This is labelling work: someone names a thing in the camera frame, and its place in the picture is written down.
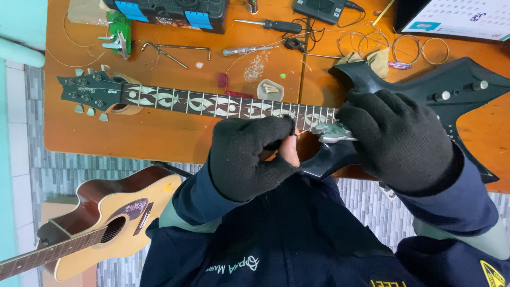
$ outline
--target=black glove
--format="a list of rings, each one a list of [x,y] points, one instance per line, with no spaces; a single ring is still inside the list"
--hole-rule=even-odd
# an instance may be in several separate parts
[[[223,196],[237,202],[276,188],[298,168],[280,154],[272,161],[260,161],[258,155],[266,146],[276,149],[279,144],[275,142],[293,134],[294,121],[290,117],[229,118],[218,122],[209,155],[209,171],[215,187]]]
[[[462,171],[437,115],[387,90],[349,94],[335,118],[350,127],[365,171],[397,191],[425,196],[451,186]]]

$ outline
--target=calendar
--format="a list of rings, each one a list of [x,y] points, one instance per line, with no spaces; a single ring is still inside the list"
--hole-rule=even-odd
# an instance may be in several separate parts
[[[403,29],[505,41],[510,38],[509,0],[431,0]]]

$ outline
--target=fretboard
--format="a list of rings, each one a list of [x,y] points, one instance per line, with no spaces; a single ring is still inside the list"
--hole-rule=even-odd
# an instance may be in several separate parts
[[[289,115],[299,130],[319,123],[332,124],[337,109],[267,100],[231,97],[223,94],[123,84],[121,103],[218,118],[263,118]]]
[[[0,262],[0,281],[101,241],[105,228]]]

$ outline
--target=clip-on tuner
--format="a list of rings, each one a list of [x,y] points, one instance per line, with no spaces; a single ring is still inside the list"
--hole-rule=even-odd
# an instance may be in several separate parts
[[[338,18],[340,18],[344,7],[356,9],[360,12],[365,11],[365,9],[349,0],[296,0],[293,10],[324,23],[335,25],[338,23]]]

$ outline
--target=guitar headstock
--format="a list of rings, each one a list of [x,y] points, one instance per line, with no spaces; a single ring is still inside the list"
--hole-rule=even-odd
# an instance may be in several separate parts
[[[119,104],[122,84],[113,81],[105,71],[89,71],[88,75],[77,70],[76,77],[57,77],[64,89],[61,99],[78,103],[75,109],[78,113],[83,112],[82,105],[90,106],[88,115],[95,115],[95,109],[106,112]]]

